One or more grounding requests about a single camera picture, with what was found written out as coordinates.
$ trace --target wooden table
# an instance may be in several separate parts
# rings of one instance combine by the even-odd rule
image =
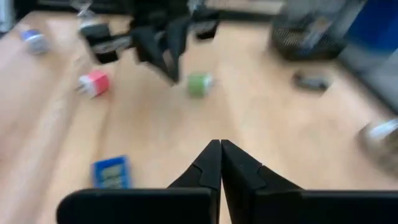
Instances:
[[[112,17],[114,31],[128,18]],[[26,52],[16,29],[0,41],[1,223],[55,223],[68,193],[91,186],[90,165],[125,154],[135,187],[166,187],[211,139],[230,139],[306,189],[398,189],[358,150],[357,132],[389,113],[336,63],[293,65],[266,50],[269,26],[223,24],[216,39],[190,40],[182,71],[213,72],[216,86],[191,99],[124,52],[102,66],[112,89],[89,99],[73,90],[97,67],[71,14],[34,12],[52,50]],[[323,95],[292,88],[299,67],[321,68],[333,85]],[[229,223],[223,199],[221,223]]]

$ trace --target table surface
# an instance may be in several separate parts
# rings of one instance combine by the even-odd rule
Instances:
[[[106,17],[112,30],[125,17]],[[27,53],[22,24],[40,29],[52,50]],[[33,12],[0,41],[0,217],[2,223],[55,223],[70,192],[91,186],[90,165],[127,155],[135,187],[166,187],[211,139],[230,139],[306,189],[398,189],[398,180],[361,154],[356,135],[390,118],[335,62],[292,64],[267,49],[269,26],[223,24],[216,39],[190,40],[183,74],[212,72],[203,99],[185,79],[170,87],[135,63],[131,51],[109,72],[110,91],[95,99],[74,91],[89,63],[72,14]],[[320,69],[333,84],[323,95],[293,88],[298,68]],[[224,196],[221,223],[229,223]]]

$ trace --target blue card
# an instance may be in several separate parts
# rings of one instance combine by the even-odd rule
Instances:
[[[132,188],[126,156],[110,158],[93,164],[94,187],[100,189]]]

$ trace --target robotic arm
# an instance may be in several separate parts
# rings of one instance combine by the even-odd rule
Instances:
[[[188,32],[198,40],[213,39],[220,12],[199,0],[121,0],[134,19],[129,31],[111,35],[107,24],[82,23],[80,34],[93,58],[105,64],[119,60],[122,50],[135,48],[140,62],[158,68],[173,84],[179,82],[179,58],[186,50]],[[86,5],[79,13],[83,21],[93,17]]]

